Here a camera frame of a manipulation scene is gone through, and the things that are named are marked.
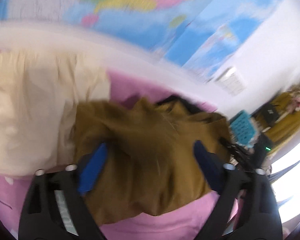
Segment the black garment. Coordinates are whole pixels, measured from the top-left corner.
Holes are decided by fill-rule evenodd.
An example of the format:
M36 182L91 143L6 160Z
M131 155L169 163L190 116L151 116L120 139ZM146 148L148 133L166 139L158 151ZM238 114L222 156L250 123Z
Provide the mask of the black garment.
M164 100L156 102L155 105L159 109L172 114L194 115L201 112L205 112L204 109L178 95L171 95L168 98L165 98Z

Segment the black handbag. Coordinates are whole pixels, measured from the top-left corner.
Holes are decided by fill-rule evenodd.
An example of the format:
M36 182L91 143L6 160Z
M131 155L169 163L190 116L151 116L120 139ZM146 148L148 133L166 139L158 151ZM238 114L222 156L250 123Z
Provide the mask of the black handbag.
M280 117L275 106L271 103L266 103L262 106L261 115L268 125L273 125Z

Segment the white wall switch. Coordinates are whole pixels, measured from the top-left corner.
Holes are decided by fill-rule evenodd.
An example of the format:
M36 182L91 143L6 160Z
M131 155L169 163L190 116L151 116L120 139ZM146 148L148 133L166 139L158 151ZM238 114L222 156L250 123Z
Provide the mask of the white wall switch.
M215 79L215 83L232 96L237 96L245 90L245 85L237 74L235 68L229 67Z

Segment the upper turquoise perforated basket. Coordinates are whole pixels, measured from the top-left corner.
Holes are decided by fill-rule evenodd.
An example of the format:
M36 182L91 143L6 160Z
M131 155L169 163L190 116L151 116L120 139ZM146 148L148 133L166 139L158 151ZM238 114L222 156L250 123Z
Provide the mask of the upper turquoise perforated basket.
M230 120L230 129L235 143L245 148L253 148L260 136L257 125L245 110L238 112Z

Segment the pink floral bed sheet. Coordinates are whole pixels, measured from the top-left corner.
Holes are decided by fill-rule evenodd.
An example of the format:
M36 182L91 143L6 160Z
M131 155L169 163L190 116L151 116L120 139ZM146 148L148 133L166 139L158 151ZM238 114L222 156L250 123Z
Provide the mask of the pink floral bed sheet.
M110 98L126 107L132 107L145 96L150 102L159 102L174 92L137 77L120 72L108 72L111 81ZM18 237L19 218L31 179L0 176L0 221L7 231ZM100 230L107 239L194 239L213 210L218 194L210 192L175 211L150 216L140 214Z

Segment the colourful wall map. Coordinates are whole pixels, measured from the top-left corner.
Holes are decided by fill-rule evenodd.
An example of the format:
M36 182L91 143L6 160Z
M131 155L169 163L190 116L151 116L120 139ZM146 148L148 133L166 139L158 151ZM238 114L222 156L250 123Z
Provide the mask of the colourful wall map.
M210 80L283 0L0 0L0 21L79 25Z

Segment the olive brown jacket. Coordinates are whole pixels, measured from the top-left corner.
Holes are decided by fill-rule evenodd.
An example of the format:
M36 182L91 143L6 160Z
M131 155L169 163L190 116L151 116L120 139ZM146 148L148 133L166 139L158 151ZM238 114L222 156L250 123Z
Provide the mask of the olive brown jacket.
M159 216L209 193L193 145L201 141L228 161L220 138L229 139L230 132L226 117L218 113L167 113L144 98L131 109L106 101L79 104L75 160L101 143L108 150L101 175L84 197L96 224L141 213Z

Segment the mustard yellow hanging garment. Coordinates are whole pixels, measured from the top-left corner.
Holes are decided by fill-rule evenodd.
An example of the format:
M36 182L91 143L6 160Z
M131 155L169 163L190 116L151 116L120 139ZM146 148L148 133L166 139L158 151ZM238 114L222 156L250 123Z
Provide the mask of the mustard yellow hanging garment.
M275 106L279 119L268 125L261 115L261 107L255 114L255 120L262 133L278 148L286 144L300 128L300 89L283 92L269 103Z

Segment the cream folded garment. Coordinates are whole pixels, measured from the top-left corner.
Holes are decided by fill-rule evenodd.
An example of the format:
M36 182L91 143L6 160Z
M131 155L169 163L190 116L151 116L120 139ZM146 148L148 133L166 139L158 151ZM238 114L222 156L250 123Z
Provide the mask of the cream folded garment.
M0 174L71 163L77 105L109 97L106 71L87 55L0 51Z

